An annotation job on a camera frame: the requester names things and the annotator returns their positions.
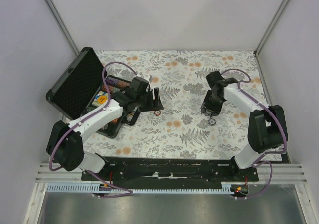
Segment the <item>blue 10 chip stack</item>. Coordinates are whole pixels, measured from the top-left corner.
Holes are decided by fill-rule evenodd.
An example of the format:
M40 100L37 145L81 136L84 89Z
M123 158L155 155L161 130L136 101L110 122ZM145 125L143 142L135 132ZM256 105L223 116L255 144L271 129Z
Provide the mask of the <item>blue 10 chip stack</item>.
M216 125L216 120L213 119L213 118L210 118L208 123L209 123L210 126L215 126Z

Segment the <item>yellow big blind button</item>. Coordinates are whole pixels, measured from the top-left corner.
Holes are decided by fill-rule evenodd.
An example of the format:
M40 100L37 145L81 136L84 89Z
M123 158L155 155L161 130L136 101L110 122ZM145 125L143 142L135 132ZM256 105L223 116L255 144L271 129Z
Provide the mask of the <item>yellow big blind button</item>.
M100 95L97 97L97 102L100 104L103 104L105 101L107 101L107 96L106 95Z

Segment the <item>blue card deck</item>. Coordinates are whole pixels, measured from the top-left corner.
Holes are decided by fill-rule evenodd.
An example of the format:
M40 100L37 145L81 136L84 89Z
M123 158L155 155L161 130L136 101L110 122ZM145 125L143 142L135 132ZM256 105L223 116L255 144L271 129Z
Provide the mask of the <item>blue card deck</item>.
M95 95L92 105L95 107L98 107L100 105L103 105L108 101L108 93L104 91L100 91L98 94Z

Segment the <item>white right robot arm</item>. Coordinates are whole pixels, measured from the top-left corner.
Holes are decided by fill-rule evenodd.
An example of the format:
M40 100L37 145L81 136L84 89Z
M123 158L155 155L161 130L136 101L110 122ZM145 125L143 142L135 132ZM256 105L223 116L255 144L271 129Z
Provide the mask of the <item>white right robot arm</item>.
M234 104L249 118L248 144L232 158L234 165L228 175L234 181L246 176L246 168L255 166L268 154L283 154L287 151L287 127L283 108L256 100L237 82L225 80L210 84L201 111L209 116L218 116L224 102Z

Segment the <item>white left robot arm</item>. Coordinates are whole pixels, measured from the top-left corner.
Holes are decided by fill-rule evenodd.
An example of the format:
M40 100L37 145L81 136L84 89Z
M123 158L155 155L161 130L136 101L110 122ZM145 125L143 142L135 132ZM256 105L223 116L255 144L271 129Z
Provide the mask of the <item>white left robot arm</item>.
M124 92L116 92L108 96L106 102L86 115L64 123L57 122L50 135L47 152L50 155L49 170L61 168L73 171L76 168L91 171L98 180L106 180L110 168L106 161L97 154L84 151L83 143L103 126L134 109L140 112L160 111L163 105L158 88L144 91L142 95L131 99Z

